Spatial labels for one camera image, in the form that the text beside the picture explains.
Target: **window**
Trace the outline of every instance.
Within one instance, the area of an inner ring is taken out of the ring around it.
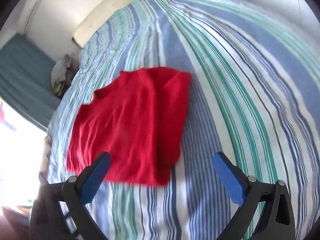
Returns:
[[[0,205],[31,206],[46,133],[0,99]]]

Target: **red cloth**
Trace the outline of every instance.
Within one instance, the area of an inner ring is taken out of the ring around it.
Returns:
[[[165,185],[180,157],[191,74],[156,67],[121,71],[81,105],[67,156],[76,174],[102,152],[111,155],[105,180]]]

